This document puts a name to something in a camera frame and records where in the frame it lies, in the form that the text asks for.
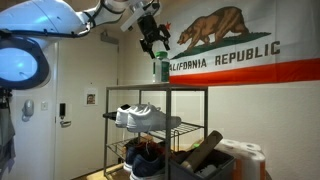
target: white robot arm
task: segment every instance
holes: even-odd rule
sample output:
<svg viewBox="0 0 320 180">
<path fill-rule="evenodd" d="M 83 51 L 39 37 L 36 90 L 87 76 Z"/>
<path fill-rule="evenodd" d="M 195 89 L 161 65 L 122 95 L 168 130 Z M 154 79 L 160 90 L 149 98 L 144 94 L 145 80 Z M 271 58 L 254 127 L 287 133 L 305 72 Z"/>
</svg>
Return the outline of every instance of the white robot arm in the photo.
<svg viewBox="0 0 320 180">
<path fill-rule="evenodd" d="M 169 32 L 153 19 L 159 7 L 159 0 L 100 0 L 94 8 L 75 12 L 62 0 L 30 0 L 0 12 L 0 87 L 43 86 L 50 78 L 43 49 L 62 38 L 83 37 L 101 24 L 117 23 L 127 8 L 133 15 L 121 29 L 131 30 L 137 22 L 144 35 L 142 49 L 154 58 L 154 41 L 170 49 Z"/>
</svg>

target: white sneaker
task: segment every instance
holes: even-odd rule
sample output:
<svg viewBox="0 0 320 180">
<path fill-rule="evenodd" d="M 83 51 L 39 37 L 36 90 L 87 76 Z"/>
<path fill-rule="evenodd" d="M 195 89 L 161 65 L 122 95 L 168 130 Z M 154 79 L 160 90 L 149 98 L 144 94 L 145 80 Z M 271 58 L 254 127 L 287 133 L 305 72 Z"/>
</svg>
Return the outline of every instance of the white sneaker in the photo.
<svg viewBox="0 0 320 180">
<path fill-rule="evenodd" d="M 118 128 L 126 128 L 128 122 L 129 111 L 139 111 L 144 109 L 147 104 L 136 104 L 133 106 L 121 106 L 117 109 L 116 121 L 115 124 Z"/>
<path fill-rule="evenodd" d="M 181 118 L 171 116 L 171 129 L 181 124 Z M 149 132 L 166 129 L 166 114 L 148 104 L 143 110 L 129 110 L 127 129 L 130 132 Z"/>
</svg>

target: door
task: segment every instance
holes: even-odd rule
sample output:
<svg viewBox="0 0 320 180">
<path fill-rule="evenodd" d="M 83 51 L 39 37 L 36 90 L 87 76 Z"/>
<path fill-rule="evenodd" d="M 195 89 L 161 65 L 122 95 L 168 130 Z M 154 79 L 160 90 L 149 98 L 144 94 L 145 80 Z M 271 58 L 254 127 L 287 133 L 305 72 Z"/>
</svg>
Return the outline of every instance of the door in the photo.
<svg viewBox="0 0 320 180">
<path fill-rule="evenodd" d="M 99 35 L 58 45 L 56 180 L 103 168 L 105 88 L 116 84 L 118 45 L 100 41 Z"/>
</svg>

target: red stripe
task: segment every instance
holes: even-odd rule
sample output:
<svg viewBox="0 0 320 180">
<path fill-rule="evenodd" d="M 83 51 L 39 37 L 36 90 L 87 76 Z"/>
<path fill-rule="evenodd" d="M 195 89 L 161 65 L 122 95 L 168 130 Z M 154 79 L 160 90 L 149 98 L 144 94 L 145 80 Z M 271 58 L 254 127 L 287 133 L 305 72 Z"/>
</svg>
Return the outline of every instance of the red stripe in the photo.
<svg viewBox="0 0 320 180">
<path fill-rule="evenodd" d="M 170 76 L 172 84 L 198 86 L 281 83 L 320 80 L 320 58 L 234 70 Z"/>
</svg>

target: light switch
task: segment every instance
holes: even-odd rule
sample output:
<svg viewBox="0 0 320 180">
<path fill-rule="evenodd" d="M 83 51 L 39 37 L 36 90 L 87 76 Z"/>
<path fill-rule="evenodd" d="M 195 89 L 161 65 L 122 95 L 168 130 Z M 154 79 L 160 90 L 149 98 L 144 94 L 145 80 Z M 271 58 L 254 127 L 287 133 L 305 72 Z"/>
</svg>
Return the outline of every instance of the light switch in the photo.
<svg viewBox="0 0 320 180">
<path fill-rule="evenodd" d="M 46 111 L 46 110 L 48 110 L 48 102 L 42 101 L 41 102 L 41 111 Z"/>
</svg>

